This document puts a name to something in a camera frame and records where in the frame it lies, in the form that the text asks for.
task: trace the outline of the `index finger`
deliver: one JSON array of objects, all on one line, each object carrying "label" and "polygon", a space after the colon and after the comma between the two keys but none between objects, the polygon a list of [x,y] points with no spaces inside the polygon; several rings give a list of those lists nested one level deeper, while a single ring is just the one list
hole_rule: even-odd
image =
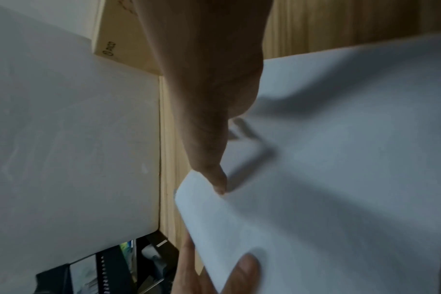
[{"label": "index finger", "polygon": [[187,232],[178,255],[177,272],[195,270],[195,244]]}]

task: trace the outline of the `sheet of paper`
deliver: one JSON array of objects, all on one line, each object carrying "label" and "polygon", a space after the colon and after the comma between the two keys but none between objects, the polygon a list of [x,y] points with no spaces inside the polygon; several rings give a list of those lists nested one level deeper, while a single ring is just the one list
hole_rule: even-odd
[{"label": "sheet of paper", "polygon": [[246,252],[259,294],[436,293],[441,35],[267,61],[222,159],[176,203],[218,290]]}]

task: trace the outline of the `finger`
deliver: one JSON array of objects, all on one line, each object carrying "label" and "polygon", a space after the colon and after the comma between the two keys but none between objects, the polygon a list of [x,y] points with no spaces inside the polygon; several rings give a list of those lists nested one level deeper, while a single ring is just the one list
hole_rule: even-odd
[{"label": "finger", "polygon": [[228,140],[227,110],[192,109],[180,117],[180,121],[182,141],[191,168],[200,172],[216,193],[225,194],[227,176],[221,168],[221,159]]},{"label": "finger", "polygon": [[245,254],[231,272],[221,294],[253,294],[259,278],[258,260],[251,254]]},{"label": "finger", "polygon": [[201,274],[200,274],[200,284],[201,289],[204,294],[216,294],[216,289],[214,288],[214,285],[212,284],[211,277],[206,271],[206,268],[203,268]]},{"label": "finger", "polygon": [[177,273],[195,270],[195,244],[187,233],[178,255]]}]

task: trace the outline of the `person's right hand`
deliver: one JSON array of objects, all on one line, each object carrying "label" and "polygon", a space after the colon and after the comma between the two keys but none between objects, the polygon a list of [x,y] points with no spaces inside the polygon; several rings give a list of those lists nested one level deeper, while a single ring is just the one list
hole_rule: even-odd
[{"label": "person's right hand", "polygon": [[133,0],[171,92],[191,168],[222,195],[228,119],[256,99],[272,0]]},{"label": "person's right hand", "polygon": [[[259,276],[258,260],[246,254],[236,264],[221,294],[254,294]],[[217,294],[206,270],[201,275],[195,271],[195,245],[189,235],[180,249],[172,294]]]}]

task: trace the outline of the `white board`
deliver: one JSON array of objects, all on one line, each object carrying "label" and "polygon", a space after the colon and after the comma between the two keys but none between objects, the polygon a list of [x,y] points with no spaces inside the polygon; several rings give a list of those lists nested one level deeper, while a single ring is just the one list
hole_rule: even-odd
[{"label": "white board", "polygon": [[218,290],[250,251],[259,294],[437,293],[441,35],[266,61],[245,123],[176,196]]},{"label": "white board", "polygon": [[0,8],[0,294],[154,232],[158,78]]}]

